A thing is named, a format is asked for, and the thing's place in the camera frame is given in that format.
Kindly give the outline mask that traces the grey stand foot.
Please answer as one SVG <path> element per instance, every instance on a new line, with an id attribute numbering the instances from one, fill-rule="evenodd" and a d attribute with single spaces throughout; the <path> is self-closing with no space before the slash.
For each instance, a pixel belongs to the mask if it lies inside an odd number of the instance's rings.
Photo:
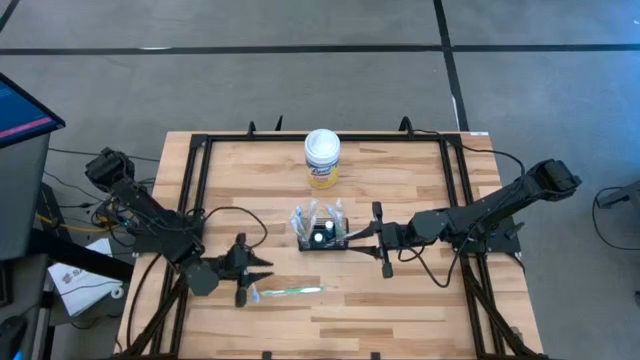
<path id="1" fill-rule="evenodd" d="M 609 209 L 621 202 L 630 202 L 632 207 L 640 212 L 640 180 L 623 187 L 615 187 L 611 194 L 596 200 L 601 209 Z"/>

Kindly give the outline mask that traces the black desk leg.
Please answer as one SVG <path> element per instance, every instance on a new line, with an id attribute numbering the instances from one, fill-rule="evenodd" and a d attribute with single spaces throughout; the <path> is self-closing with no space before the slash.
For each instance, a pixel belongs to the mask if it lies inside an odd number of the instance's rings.
<path id="1" fill-rule="evenodd" d="M 73 242 L 32 229 L 27 253 L 47 255 L 52 261 L 73 266 L 114 280 L 128 282 L 134 266 Z"/>

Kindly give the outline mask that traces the black aluminium table frame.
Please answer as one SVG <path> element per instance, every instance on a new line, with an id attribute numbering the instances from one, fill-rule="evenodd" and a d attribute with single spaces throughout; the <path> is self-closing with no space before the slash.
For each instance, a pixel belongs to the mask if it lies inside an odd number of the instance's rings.
<path id="1" fill-rule="evenodd" d="M 308 182 L 305 134 L 171 132 L 154 197 L 169 209 L 201 209 L 208 256 L 239 233 L 273 263 L 257 290 L 322 286 L 324 292 L 261 296 L 236 308 L 236 286 L 208 296 L 179 290 L 167 262 L 140 257 L 118 334 L 118 360 L 479 359 L 546 360 L 515 254 L 462 254 L 448 244 L 419 258 L 382 261 L 359 252 L 298 249 L 289 217 L 312 198 L 341 199 L 357 231 L 380 202 L 387 221 L 463 206 L 500 189 L 491 141 L 437 134 L 408 120 L 390 132 L 344 132 L 337 183 Z"/>

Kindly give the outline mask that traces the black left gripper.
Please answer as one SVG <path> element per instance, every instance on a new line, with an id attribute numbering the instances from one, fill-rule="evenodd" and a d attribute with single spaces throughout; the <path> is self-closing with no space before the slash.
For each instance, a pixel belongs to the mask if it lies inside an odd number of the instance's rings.
<path id="1" fill-rule="evenodd" d="M 239 233 L 234 244 L 227 251 L 224 257 L 223 280 L 235 281 L 235 307 L 242 308 L 247 304 L 247 289 L 249 288 L 249 280 L 258 282 L 264 278 L 273 275 L 273 272 L 250 273 L 248 275 L 248 258 L 250 266 L 272 266 L 273 263 L 257 257 L 254 254 L 249 256 L 249 248 L 246 245 L 246 234 Z"/>

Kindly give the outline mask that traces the green white bagged toothbrush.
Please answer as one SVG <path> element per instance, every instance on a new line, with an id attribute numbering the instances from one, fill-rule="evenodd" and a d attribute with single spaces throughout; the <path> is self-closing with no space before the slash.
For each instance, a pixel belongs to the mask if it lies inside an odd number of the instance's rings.
<path id="1" fill-rule="evenodd" d="M 295 287 L 295 288 L 286 288 L 286 289 L 278 289 L 278 290 L 264 290 L 260 292 L 260 295 L 264 297 L 283 297 L 283 296 L 291 296 L 291 295 L 321 293 L 324 291 L 325 291 L 325 288 L 322 286 L 308 286 L 308 287 Z"/>

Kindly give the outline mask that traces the yellow disinfecting wipes canister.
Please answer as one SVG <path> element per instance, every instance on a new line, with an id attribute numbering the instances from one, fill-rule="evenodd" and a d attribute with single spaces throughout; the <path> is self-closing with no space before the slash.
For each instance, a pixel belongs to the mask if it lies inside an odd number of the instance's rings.
<path id="1" fill-rule="evenodd" d="M 304 152 L 309 183 L 319 189 L 333 186 L 338 180 L 341 154 L 338 135 L 328 129 L 316 129 L 306 136 Z"/>

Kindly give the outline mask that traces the monitor with blue screen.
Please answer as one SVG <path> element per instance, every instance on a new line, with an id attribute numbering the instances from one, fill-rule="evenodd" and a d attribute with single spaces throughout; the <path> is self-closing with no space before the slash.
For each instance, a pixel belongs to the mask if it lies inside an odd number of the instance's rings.
<path id="1" fill-rule="evenodd" d="M 0 72 L 0 149 L 65 126 L 60 116 Z"/>

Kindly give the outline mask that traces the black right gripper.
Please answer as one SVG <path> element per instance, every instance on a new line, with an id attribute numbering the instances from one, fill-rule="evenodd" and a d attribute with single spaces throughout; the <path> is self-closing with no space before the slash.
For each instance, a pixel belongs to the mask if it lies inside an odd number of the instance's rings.
<path id="1" fill-rule="evenodd" d="M 376 235 L 378 238 L 378 247 L 376 246 L 356 246 L 349 247 L 349 250 L 363 253 L 379 258 L 382 261 L 382 275 L 385 279 L 392 278 L 393 267 L 389 260 L 389 250 L 400 250 L 403 246 L 409 244 L 406 239 L 406 225 L 400 225 L 396 222 L 384 223 L 383 211 L 380 202 L 372 203 L 373 219 L 369 225 L 359 232 L 359 235 Z"/>

